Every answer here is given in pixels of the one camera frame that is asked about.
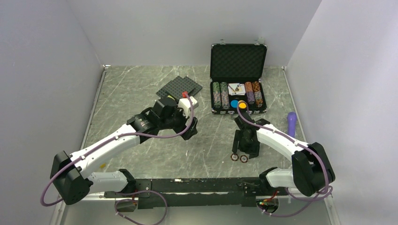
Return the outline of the grey chip stack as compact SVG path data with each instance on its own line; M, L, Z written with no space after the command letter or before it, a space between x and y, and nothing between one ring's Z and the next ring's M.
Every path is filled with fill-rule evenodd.
M213 93L214 105L222 105L220 93Z

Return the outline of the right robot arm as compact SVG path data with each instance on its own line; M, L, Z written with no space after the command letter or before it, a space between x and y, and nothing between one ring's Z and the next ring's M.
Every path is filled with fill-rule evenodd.
M290 169L271 167L263 171L252 189L256 194L270 195L295 188L302 195L327 194L335 175L325 149L319 143L308 144L281 132L265 119L254 121L236 117L238 126L232 145L231 160L242 163L257 157L264 144L291 162Z

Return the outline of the red chip stack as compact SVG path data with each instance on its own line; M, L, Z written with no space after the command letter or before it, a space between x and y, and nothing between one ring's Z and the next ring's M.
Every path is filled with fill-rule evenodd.
M245 91L248 92L253 92L253 86L251 82L245 82Z

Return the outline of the orange-black single chip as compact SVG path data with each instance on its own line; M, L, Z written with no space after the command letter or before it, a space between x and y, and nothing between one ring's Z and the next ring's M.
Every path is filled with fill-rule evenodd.
M246 155L241 155L241 156L240 156L240 161L241 161L242 163L247 163L247 162L248 162L248 157L247 157Z
M239 160L238 154L235 154L235 153L232 153L230 158L231 158L232 161L238 161Z

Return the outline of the dark green chip stack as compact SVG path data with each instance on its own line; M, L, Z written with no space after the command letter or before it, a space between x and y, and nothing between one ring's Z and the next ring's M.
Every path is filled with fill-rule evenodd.
M228 95L228 84L226 82L220 83L220 92L223 95Z

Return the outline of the purple-grey chip stack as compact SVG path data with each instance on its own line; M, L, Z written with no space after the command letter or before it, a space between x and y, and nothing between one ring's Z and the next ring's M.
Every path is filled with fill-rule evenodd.
M229 104L229 95L221 94L222 105Z

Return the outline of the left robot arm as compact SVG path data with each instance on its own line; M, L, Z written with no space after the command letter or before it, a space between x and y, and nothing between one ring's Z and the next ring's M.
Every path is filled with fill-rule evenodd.
M55 155L50 182L55 186L61 201L72 205L87 195L112 191L128 197L137 190L137 181L126 169L115 172L97 172L97 169L117 154L144 143L150 138L160 139L162 130L173 130L174 137L189 140L197 134L198 107L194 97L174 100L162 97L141 113L132 116L119 129L99 142L79 151Z

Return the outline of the small chip stack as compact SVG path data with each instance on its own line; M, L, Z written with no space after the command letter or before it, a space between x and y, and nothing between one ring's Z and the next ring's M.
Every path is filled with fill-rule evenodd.
M256 92L254 93L254 96L255 96L255 100L256 100L256 101L262 101L262 94L261 94L260 91L256 91Z

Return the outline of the purple chip stack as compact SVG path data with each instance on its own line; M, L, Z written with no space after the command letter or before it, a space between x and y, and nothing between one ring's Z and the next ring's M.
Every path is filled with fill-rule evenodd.
M254 96L254 92L252 92L252 91L248 91L248 92L246 93L246 96L247 96L247 101L248 101L248 104L252 105L252 104L254 104L254 103L255 103L255 96Z

